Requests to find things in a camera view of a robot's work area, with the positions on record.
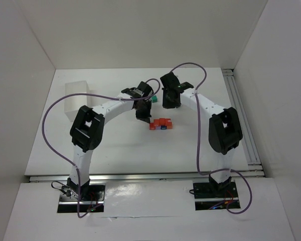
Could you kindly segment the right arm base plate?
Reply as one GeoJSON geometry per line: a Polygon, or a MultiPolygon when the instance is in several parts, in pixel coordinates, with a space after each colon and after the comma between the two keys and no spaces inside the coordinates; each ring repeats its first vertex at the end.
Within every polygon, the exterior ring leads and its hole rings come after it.
{"type": "Polygon", "coordinates": [[[208,182],[193,183],[193,189],[189,190],[195,199],[195,210],[219,210],[240,209],[239,196],[235,182],[231,182],[226,189],[221,192],[214,193],[208,182]]]}

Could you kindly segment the white plastic bin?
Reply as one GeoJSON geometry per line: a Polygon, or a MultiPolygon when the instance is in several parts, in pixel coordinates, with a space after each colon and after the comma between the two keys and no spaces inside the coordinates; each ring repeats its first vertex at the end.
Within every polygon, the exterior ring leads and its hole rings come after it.
{"type": "MultiPolygon", "coordinates": [[[[65,95],[74,93],[90,93],[90,89],[86,80],[66,83],[65,95]]],[[[79,108],[83,105],[91,106],[91,98],[87,95],[71,96],[64,100],[64,114],[70,122],[73,122],[79,108]]]]}

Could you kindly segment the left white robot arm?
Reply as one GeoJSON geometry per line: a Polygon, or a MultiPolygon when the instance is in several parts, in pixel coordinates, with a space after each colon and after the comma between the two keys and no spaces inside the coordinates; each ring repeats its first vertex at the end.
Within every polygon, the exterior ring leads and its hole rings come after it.
{"type": "Polygon", "coordinates": [[[74,164],[67,179],[67,185],[81,198],[89,190],[89,168],[92,153],[102,141],[104,126],[120,114],[135,110],[137,120],[151,122],[151,95],[153,89],[145,82],[138,87],[126,88],[114,100],[104,104],[79,108],[70,130],[74,145],[74,164]]]}

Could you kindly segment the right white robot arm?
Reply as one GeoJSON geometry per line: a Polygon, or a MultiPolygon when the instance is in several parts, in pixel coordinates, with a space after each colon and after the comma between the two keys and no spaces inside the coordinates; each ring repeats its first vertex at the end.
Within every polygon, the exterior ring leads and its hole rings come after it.
{"type": "Polygon", "coordinates": [[[200,94],[190,83],[180,83],[173,72],[160,78],[163,85],[163,108],[172,109],[182,105],[197,112],[198,134],[196,167],[200,175],[201,141],[205,139],[213,150],[210,161],[213,164],[209,177],[212,192],[226,190],[231,182],[231,162],[234,149],[239,146],[243,133],[235,108],[224,108],[200,94]]]}

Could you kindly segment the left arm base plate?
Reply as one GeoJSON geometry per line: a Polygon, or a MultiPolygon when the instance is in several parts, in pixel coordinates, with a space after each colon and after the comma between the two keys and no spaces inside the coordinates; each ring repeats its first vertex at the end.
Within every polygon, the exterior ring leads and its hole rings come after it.
{"type": "MultiPolygon", "coordinates": [[[[57,213],[77,213],[78,194],[60,181],[52,181],[51,187],[59,191],[57,213]]],[[[91,185],[79,201],[80,213],[104,212],[105,185],[91,185]]]]}

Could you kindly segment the red wood block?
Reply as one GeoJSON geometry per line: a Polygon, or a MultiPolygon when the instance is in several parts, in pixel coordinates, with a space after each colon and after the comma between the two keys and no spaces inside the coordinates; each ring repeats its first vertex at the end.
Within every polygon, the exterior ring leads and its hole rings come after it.
{"type": "Polygon", "coordinates": [[[171,119],[170,118],[166,118],[165,119],[165,126],[172,126],[172,121],[171,121],[171,119]]]}
{"type": "Polygon", "coordinates": [[[156,127],[155,127],[155,125],[154,125],[153,123],[150,123],[150,124],[149,124],[149,129],[150,129],[150,130],[155,130],[156,127]]]}

